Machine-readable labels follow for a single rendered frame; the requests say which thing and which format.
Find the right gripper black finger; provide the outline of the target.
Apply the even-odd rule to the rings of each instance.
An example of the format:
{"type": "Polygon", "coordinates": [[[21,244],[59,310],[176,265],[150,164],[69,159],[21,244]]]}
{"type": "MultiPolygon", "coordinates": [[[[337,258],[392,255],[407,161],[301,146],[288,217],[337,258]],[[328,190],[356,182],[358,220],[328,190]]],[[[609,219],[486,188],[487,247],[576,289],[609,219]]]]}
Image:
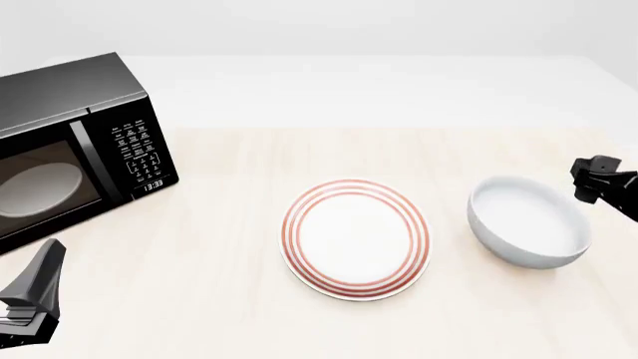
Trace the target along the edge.
{"type": "Polygon", "coordinates": [[[576,199],[590,204],[602,199],[638,222],[638,172],[595,173],[578,170],[573,177],[576,199]]]}
{"type": "Polygon", "coordinates": [[[616,173],[622,161],[617,158],[611,158],[603,155],[596,155],[593,158],[577,158],[571,167],[572,176],[577,176],[581,170],[587,170],[591,173],[613,174],[616,173]]]}

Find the white plate with red rings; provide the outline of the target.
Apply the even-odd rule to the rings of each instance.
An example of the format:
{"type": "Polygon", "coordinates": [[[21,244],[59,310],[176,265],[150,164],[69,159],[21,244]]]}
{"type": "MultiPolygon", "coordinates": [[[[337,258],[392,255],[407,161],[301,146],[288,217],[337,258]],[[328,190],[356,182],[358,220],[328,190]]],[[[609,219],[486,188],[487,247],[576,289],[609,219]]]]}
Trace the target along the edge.
{"type": "Polygon", "coordinates": [[[425,272],[432,231],[420,209],[392,187],[336,179],[300,194],[278,240],[290,271],[310,288],[346,301],[405,291],[425,272]]]}

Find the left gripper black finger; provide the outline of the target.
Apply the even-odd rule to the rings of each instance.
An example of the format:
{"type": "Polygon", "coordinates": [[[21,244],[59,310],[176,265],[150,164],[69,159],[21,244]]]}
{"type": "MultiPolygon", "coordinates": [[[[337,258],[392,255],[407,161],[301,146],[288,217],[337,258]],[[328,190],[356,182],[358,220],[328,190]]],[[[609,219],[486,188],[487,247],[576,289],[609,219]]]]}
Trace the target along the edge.
{"type": "Polygon", "coordinates": [[[0,301],[9,307],[34,307],[37,313],[60,318],[59,283],[66,247],[49,238],[26,268],[5,289],[0,301]]]}

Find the white microwave turntable plate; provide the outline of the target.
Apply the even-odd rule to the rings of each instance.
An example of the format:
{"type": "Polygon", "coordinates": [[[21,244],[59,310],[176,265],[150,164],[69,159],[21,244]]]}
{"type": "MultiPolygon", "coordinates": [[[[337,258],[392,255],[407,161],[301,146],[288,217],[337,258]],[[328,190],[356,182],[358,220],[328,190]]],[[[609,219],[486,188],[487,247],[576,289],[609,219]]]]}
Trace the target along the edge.
{"type": "Polygon", "coordinates": [[[24,170],[0,184],[0,216],[30,217],[69,199],[83,181],[71,164],[44,164],[24,170]]]}

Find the white bowl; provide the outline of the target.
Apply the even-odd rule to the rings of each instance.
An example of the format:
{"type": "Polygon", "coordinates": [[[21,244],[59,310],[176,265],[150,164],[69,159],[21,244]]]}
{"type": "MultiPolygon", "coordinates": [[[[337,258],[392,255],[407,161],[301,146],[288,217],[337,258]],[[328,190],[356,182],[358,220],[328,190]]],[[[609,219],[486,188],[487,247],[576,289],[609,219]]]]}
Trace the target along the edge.
{"type": "Polygon", "coordinates": [[[469,195],[467,219],[483,247],[522,268],[569,265],[592,244],[589,221],[573,202],[547,184],[518,176],[480,181],[469,195]]]}

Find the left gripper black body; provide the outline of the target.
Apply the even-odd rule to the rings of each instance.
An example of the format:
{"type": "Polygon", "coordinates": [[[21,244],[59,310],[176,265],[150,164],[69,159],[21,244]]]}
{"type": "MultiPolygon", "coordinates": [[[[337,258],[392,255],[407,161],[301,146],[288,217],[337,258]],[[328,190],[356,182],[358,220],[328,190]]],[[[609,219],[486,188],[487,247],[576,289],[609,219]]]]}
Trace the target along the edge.
{"type": "Polygon", "coordinates": [[[59,301],[52,306],[22,299],[0,298],[7,313],[0,315],[0,349],[50,343],[59,324],[59,301]]]}

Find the black microwave oven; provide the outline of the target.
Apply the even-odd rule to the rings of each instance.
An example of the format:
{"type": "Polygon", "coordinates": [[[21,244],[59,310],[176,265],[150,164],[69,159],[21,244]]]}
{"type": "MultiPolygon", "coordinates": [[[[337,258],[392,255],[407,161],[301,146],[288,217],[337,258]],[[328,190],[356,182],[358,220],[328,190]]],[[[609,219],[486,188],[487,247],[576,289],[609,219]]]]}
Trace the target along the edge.
{"type": "Polygon", "coordinates": [[[0,77],[0,184],[54,163],[78,167],[82,184],[41,214],[0,216],[0,255],[178,182],[151,98],[118,54],[0,77]]]}

